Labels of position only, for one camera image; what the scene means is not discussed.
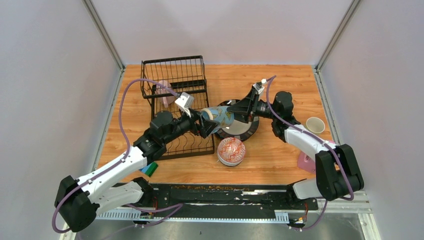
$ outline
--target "black plate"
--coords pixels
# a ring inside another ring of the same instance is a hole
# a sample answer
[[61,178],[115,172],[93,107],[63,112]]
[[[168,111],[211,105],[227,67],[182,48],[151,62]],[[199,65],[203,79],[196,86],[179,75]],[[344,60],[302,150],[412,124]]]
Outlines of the black plate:
[[[240,101],[239,99],[230,99],[221,102],[218,106],[231,106]],[[225,138],[236,138],[240,139],[242,142],[248,140],[259,127],[259,117],[255,116],[253,121],[250,123],[243,123],[241,121],[234,120],[231,126],[228,128],[219,129],[215,135],[220,139]]]

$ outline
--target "dish rack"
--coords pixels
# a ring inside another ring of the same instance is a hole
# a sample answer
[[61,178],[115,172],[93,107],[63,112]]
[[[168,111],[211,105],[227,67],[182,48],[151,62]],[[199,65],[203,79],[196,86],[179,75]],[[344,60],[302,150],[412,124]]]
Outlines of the dish rack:
[[[192,95],[194,102],[191,108],[194,110],[209,107],[205,64],[201,55],[143,61],[141,77],[156,82],[167,81],[175,92],[186,92]],[[174,118],[181,117],[175,103],[165,107],[159,100],[159,98],[172,96],[171,93],[161,93],[157,90],[156,84],[145,81],[140,83],[140,88],[143,98],[150,104],[151,119],[160,111],[169,111]],[[212,135],[203,139],[201,136],[187,132],[168,143],[166,149],[166,153],[160,160],[208,155],[215,152],[215,141]]]

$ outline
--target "white bowl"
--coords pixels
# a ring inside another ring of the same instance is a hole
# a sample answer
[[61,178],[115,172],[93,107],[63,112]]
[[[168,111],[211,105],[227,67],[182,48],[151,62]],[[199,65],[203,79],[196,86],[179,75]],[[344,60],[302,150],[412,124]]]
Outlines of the white bowl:
[[232,167],[243,161],[246,147],[241,140],[235,137],[227,137],[219,143],[216,154],[222,164]]

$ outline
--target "gray panel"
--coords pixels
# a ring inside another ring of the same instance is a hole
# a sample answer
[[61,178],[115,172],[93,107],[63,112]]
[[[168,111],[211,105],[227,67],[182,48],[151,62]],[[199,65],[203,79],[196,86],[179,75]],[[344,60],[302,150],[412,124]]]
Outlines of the gray panel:
[[337,44],[339,37],[342,36],[343,31],[345,30],[346,26],[348,25],[351,17],[355,14],[355,11],[356,11],[360,2],[361,2],[361,0],[352,0],[352,3],[350,4],[346,14],[344,15],[343,19],[341,20],[340,24],[338,25],[337,30],[335,31],[330,42],[328,43],[327,48],[325,49],[324,53],[322,54],[321,58],[319,59],[318,64],[316,65],[317,70],[321,70],[321,68],[326,63],[328,56],[330,55],[334,46]]
[[[317,214],[309,214],[314,222]],[[100,240],[113,232],[130,226],[131,222],[119,220],[95,220],[80,233],[83,240]],[[273,223],[199,223],[164,222],[142,229],[130,228],[119,232],[108,240],[364,240],[357,214],[326,214],[312,230],[297,232],[285,224]]]
[[209,64],[308,64],[351,0],[92,0],[126,64],[203,55]]
[[0,239],[58,239],[59,182],[93,166],[120,71],[82,1],[14,0],[0,73]]
[[424,1],[362,1],[322,69],[384,240],[422,239]]

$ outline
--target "orange wooden tabletop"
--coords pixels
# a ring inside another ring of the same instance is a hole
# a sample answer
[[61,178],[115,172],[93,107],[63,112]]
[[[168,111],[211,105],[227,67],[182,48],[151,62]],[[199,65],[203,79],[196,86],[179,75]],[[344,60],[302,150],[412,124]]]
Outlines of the orange wooden tabletop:
[[[216,106],[228,99],[242,99],[252,84],[263,78],[277,75],[270,89],[271,102],[278,91],[293,96],[293,115],[302,124],[310,117],[325,122],[320,135],[331,140],[320,94],[309,65],[205,65],[209,105]],[[126,150],[118,124],[118,109],[127,84],[141,77],[141,65],[128,65],[115,105],[108,133],[98,166],[115,159]],[[122,110],[122,122],[131,144],[149,127],[151,108],[142,97],[140,84],[129,89]],[[159,167],[151,177],[136,171],[122,182],[145,177],[151,183],[211,183],[211,184],[290,184],[301,179],[313,178],[297,168],[300,150],[274,136],[270,119],[260,119],[257,132],[244,142],[246,155],[242,163],[228,167],[218,161],[215,154],[157,161]],[[215,147],[219,139],[215,138]]]

